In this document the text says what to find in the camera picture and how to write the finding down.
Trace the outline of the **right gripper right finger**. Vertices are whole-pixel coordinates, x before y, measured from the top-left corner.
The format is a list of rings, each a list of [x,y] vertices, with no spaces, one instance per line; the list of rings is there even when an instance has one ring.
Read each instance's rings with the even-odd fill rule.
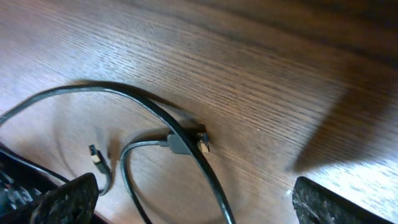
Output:
[[[300,224],[392,224],[304,176],[295,182],[292,205]]]

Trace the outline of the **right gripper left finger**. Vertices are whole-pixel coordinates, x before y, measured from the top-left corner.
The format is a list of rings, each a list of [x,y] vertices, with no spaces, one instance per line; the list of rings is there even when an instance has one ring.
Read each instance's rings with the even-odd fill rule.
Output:
[[[91,222],[98,197],[95,176],[86,173],[1,215],[1,223],[87,224]]]

